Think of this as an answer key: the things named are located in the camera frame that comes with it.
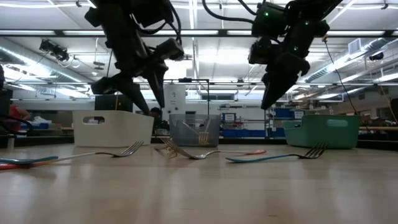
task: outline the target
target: green bin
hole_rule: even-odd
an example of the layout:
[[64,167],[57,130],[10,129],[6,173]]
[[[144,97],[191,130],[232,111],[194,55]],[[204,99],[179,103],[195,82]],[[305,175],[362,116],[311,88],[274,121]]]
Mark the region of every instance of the green bin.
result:
[[313,147],[324,142],[329,149],[352,149],[358,140],[360,124],[359,116],[305,115],[301,122],[284,121],[284,129],[287,144],[291,146]]

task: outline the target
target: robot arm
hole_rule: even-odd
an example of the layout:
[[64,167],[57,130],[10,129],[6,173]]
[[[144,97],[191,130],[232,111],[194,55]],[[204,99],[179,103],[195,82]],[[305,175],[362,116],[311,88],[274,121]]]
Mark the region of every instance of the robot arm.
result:
[[[252,23],[252,35],[259,38],[251,47],[249,63],[267,65],[262,81],[266,91],[262,108],[267,109],[295,84],[298,74],[306,74],[310,65],[305,60],[314,37],[324,36],[329,26],[322,21],[341,0],[296,0],[285,8],[263,1],[258,5],[254,21],[227,18],[209,10],[219,19]],[[90,8],[86,20],[94,27],[101,26],[107,38],[106,46],[112,49],[120,73],[111,78],[102,78],[92,84],[94,94],[110,94],[120,91],[143,112],[148,106],[133,77],[142,76],[149,82],[160,107],[164,107],[163,79],[168,70],[164,60],[179,60],[183,57],[181,46],[181,22],[169,0],[94,0],[96,8]],[[172,25],[174,16],[178,30]],[[166,40],[155,49],[146,46],[141,35],[154,34],[156,30],[143,30],[156,22],[165,21],[175,31],[177,38]]]

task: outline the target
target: white storage bin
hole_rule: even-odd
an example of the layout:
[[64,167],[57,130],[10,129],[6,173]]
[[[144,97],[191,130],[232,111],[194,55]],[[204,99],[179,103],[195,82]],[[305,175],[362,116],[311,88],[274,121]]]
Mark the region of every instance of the white storage bin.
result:
[[[104,118],[94,123],[94,117]],[[150,144],[154,118],[126,111],[74,111],[75,145],[80,147],[128,147],[136,141]]]

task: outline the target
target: blue handle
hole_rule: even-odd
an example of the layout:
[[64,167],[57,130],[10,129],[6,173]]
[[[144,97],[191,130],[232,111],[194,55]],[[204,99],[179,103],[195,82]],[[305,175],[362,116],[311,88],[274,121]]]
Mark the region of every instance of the blue handle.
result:
[[0,163],[14,164],[14,165],[26,165],[33,164],[35,162],[45,162],[58,159],[58,156],[48,156],[41,159],[0,159]]
[[267,161],[271,159],[278,159],[278,158],[283,158],[283,157],[289,157],[291,155],[280,155],[280,156],[269,156],[269,157],[262,157],[262,158],[253,158],[253,159],[238,159],[238,158],[225,158],[231,162],[238,162],[238,163],[245,163],[245,162],[261,162],[261,161]]

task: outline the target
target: ceiling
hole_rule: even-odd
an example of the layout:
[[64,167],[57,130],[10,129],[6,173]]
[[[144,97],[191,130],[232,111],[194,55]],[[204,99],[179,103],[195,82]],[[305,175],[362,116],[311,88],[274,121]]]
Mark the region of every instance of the ceiling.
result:
[[[203,10],[201,1],[196,0],[178,0],[172,1],[175,6],[179,17],[181,18],[183,29],[250,29],[251,24],[244,22],[229,22],[221,21],[211,17],[205,10]],[[249,7],[255,10],[258,0],[245,0]],[[275,4],[284,5],[289,1],[286,0],[273,0]],[[383,5],[383,0],[361,0],[355,1],[355,3],[348,8],[344,13],[339,14],[339,10],[346,4],[350,3],[350,0],[344,0],[338,9],[335,9],[327,18],[330,21],[334,18],[330,24],[331,29],[396,29],[398,27],[398,0],[388,0],[390,7],[381,9],[366,9],[375,8]],[[74,4],[75,1],[69,0],[14,0],[14,1],[2,1],[1,4],[17,4],[17,5],[40,5],[48,6],[51,4],[62,5],[62,4]],[[88,1],[80,0],[83,3],[83,7],[59,7],[59,8],[44,8],[44,9],[26,9],[17,7],[1,7],[2,13],[0,14],[0,29],[100,29],[95,28],[88,23],[84,15],[89,9]],[[248,13],[238,1],[233,0],[222,0],[223,10],[219,10],[219,0],[207,0],[208,5],[211,9],[218,13],[228,17],[245,17],[248,19],[254,19],[254,16]],[[157,27],[159,24],[155,24],[149,28]],[[43,38],[40,37],[6,37],[21,47],[29,49],[34,53],[44,56],[45,58],[56,63],[54,58],[49,55],[43,55],[39,50],[39,45]],[[80,63],[78,68],[76,67],[79,62],[74,61],[70,66],[69,62],[63,63],[63,66],[71,71],[84,75],[90,80],[98,80],[99,78],[107,74],[107,68],[110,58],[110,50],[105,47],[105,38],[98,39],[98,48],[96,49],[95,38],[62,38],[62,37],[51,37],[46,38],[54,41],[55,43],[66,47],[68,53],[75,55]],[[143,38],[145,43],[149,46],[156,46],[166,38],[160,37],[146,37]],[[230,82],[236,81],[238,78],[245,78],[245,81],[259,82],[264,74],[265,66],[254,66],[248,64],[247,57],[249,54],[249,48],[255,41],[252,37],[184,37],[183,48],[186,54],[193,54],[193,46],[197,46],[198,50],[198,74],[197,78],[209,78],[213,81]],[[353,41],[352,38],[330,38],[328,46],[331,54],[338,55],[346,51],[348,43]],[[106,64],[104,70],[95,70],[96,67],[93,65],[94,61],[103,62]],[[320,39],[315,39],[310,47],[310,54],[307,60],[311,64],[311,71],[316,72],[321,66],[328,63],[330,58],[325,48],[325,44]],[[118,73],[115,68],[114,57],[111,59],[109,76]],[[192,70],[192,62],[184,61],[179,63],[167,62],[170,70],[166,74],[166,78],[175,78],[176,73],[187,68],[187,76],[193,78],[194,72]]]

